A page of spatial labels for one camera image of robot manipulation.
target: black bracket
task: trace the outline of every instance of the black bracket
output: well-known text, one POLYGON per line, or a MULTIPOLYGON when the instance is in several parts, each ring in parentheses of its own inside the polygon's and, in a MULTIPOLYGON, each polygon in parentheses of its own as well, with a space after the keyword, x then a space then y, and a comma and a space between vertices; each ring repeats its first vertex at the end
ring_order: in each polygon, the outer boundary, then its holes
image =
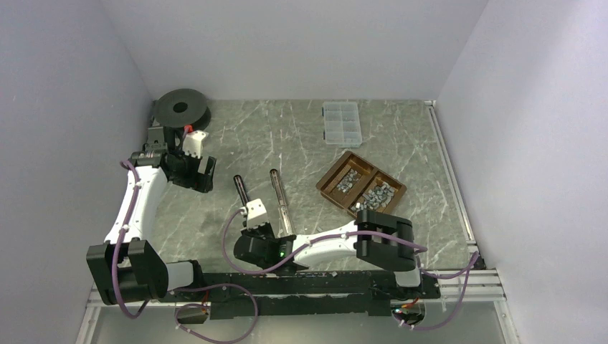
MULTIPOLYGON (((380 231, 385 234, 396 233, 396 237, 408 242, 414 241, 412 222, 398 216, 361 210, 355 221, 359 231, 380 231)), ((388 239, 375 242, 371 235, 360 235, 355 243, 357 258, 382 269, 404 272, 416 269, 414 250, 404 245, 395 244, 388 239)))
MULTIPOLYGON (((115 245, 108 242, 89 247, 87 264, 106 305, 115 305, 112 286, 112 255, 115 245)), ((167 293, 165 263, 147 240, 133 240, 120 246, 118 262, 129 258, 130 267, 118 268, 118 287, 125 302, 156 300, 167 293)))

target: plastic compartment box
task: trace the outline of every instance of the plastic compartment box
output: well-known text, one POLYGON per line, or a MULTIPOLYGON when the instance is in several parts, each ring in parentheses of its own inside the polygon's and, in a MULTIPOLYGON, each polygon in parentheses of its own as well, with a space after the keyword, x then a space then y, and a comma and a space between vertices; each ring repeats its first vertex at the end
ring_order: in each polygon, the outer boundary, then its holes
POLYGON ((356 102, 324 102, 325 142, 341 148, 357 148, 363 142, 356 102))
POLYGON ((373 190, 375 186, 382 186, 384 183, 394 188, 394 196, 386 206, 380 206, 376 211, 390 214, 405 194, 407 187, 362 157, 353 152, 346 151, 319 180, 316 187, 321 191, 323 197, 346 210, 348 214, 356 219, 357 214, 351 207, 357 203, 362 204, 364 202, 363 195, 368 190, 373 190), (360 177, 352 182, 353 185, 348 192, 338 190, 338 184, 350 170, 356 171, 360 177))

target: wire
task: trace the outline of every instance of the wire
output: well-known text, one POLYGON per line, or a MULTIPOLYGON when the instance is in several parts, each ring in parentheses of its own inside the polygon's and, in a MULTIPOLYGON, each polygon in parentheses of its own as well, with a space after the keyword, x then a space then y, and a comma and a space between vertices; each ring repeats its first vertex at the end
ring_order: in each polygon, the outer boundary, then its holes
POLYGON ((233 344, 236 342, 239 342, 243 339, 245 339, 245 337, 247 337, 252 331, 253 328, 255 327, 255 324, 257 323, 257 317, 258 317, 258 309, 257 309, 257 302, 255 300, 255 297, 253 297, 252 293, 241 287, 240 285, 233 285, 232 283, 220 283, 218 285, 210 285, 208 287, 202 287, 202 288, 176 288, 174 289, 174 291, 176 292, 204 292, 206 290, 211 290, 211 289, 215 289, 215 288, 224 288, 224 287, 233 287, 233 288, 237 288, 238 290, 243 291, 245 294, 247 294, 247 296, 251 299, 251 301, 253 302, 253 322, 251 323, 251 325, 249 326, 249 329, 247 330, 247 332, 243 333, 243 335, 241 335, 240 337, 238 337, 237 339, 233 339, 233 340, 215 340, 209 337, 205 337, 204 335, 198 333, 197 331, 193 331, 189 328, 187 328, 186 326, 183 326, 182 324, 179 323, 179 319, 178 319, 178 315, 179 313, 186 309, 186 308, 200 308, 201 305, 199 305, 198 303, 189 303, 187 305, 183 305, 180 308, 178 308, 175 311, 175 323, 177 324, 177 328, 179 328, 180 330, 183 330, 187 333, 190 333, 191 335, 198 337, 202 340, 206 340, 210 343, 213 344, 233 344))
MULTIPOLYGON (((129 160, 124 160, 120 162, 120 165, 129 171, 133 172, 133 177, 135 179, 135 185, 133 186, 133 194, 131 195, 131 200, 129 202, 129 207, 127 208, 127 212, 125 214, 125 218, 123 220, 123 227, 129 224, 131 220, 131 216, 133 215, 133 210, 135 209, 135 204, 137 203, 137 197, 139 195, 140 186, 137 183, 140 181, 139 173, 133 166, 133 164, 129 160)), ((143 308, 148 304, 148 300, 144 301, 141 307, 136 314, 131 314, 125 305, 125 300, 123 300, 123 296, 120 293, 120 288, 118 286, 118 255, 120 252, 120 246, 123 244, 123 240, 125 239, 125 234, 127 233, 127 229, 121 228, 118 232, 118 238, 116 239, 116 245, 114 246, 114 253, 112 255, 112 288, 114 289, 114 295, 116 296, 116 303, 118 303, 118 307, 123 313, 130 319, 137 319, 141 315, 143 308)))
POLYGON ((418 300, 420 300, 420 297, 416 297, 414 299, 414 302, 406 303, 405 305, 402 305, 401 308, 405 308, 406 310, 408 310, 409 308, 414 307, 414 305, 416 304, 416 302, 418 302, 418 300))
POLYGON ((408 325, 409 329, 413 330, 413 331, 436 330, 437 328, 444 327, 446 324, 448 324, 450 321, 452 321, 452 319, 454 319, 454 316, 456 316, 456 313, 458 313, 458 311, 462 307, 462 299, 465 298, 465 291, 467 290, 467 283, 469 282, 469 273, 470 273, 470 271, 471 271, 470 269, 466 270, 466 273, 465 273, 465 283, 462 285, 462 292, 460 293, 460 297, 458 298, 458 302, 456 302, 456 307, 454 307, 454 309, 452 310, 452 313, 450 313, 450 315, 448 315, 442 322, 440 322, 438 324, 435 324, 433 326, 413 326, 413 325, 408 325))
MULTIPOLYGON (((479 257, 479 252, 475 251, 475 253, 473 253, 473 255, 471 256, 471 260, 469 261, 469 264, 462 270, 460 270, 459 272, 456 272, 455 274, 448 274, 448 275, 439 275, 439 274, 432 274, 430 272, 428 272, 425 269, 420 268, 420 272, 422 272, 423 274, 429 276, 429 277, 433 277, 433 278, 437 278, 438 280, 450 280, 452 278, 456 278, 458 276, 460 276, 461 274, 464 274, 465 272, 471 270, 473 268, 473 265, 475 265, 475 262, 477 261, 477 258, 479 257)), ((420 258, 418 256, 416 256, 416 261, 418 262, 418 267, 420 267, 420 258)))

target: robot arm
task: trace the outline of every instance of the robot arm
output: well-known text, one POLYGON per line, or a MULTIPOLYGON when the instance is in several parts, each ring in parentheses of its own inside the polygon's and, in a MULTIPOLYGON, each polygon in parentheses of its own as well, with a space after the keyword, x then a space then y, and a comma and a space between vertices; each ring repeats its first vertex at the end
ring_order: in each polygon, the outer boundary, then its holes
POLYGON ((276 270, 278 274, 292 274, 321 262, 355 256, 370 264, 395 273, 402 287, 420 283, 414 250, 397 245, 388 239, 374 241, 371 235, 352 235, 357 231, 379 231, 413 242, 412 223, 409 220, 375 211, 359 211, 357 220, 348 224, 312 235, 290 235, 275 238, 266 209, 261 200, 246 205, 246 227, 234 245, 234 256, 242 261, 267 269, 284 260, 298 247, 304 247, 293 258, 276 270), (316 241, 319 237, 339 234, 336 238, 316 241))
POLYGON ((179 149, 175 146, 174 136, 172 128, 148 129, 148 142, 144 150, 133 153, 129 159, 140 181, 136 185, 133 172, 128 172, 127 190, 110 233, 103 244, 91 246, 87 252, 91 274, 107 305, 116 303, 111 276, 112 254, 136 186, 139 187, 138 197, 119 248, 119 262, 126 258, 130 262, 129 267, 118 269, 123 299, 130 302, 162 298, 168 290, 190 285, 196 271, 200 270, 196 261, 166 264, 147 240, 151 236, 156 209, 168 181, 199 192, 213 189, 215 159, 201 158, 206 133, 195 131, 187 134, 179 149))

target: brown wooden tray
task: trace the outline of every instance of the brown wooden tray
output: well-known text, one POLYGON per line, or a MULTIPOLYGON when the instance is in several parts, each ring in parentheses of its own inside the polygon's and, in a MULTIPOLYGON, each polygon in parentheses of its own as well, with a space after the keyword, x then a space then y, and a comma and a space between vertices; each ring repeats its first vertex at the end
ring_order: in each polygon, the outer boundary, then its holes
POLYGON ((319 180, 316 187, 321 191, 323 197, 346 210, 353 218, 356 218, 356 213, 350 210, 351 206, 357 204, 357 202, 363 203, 363 194, 375 186, 381 186, 382 182, 386 182, 392 186, 395 189, 395 193, 393 199, 386 207, 381 206, 376 211, 390 214, 405 194, 407 187, 362 157, 351 151, 346 151, 319 180), (361 177, 348 192, 344 193, 336 187, 351 169, 361 174, 361 177))

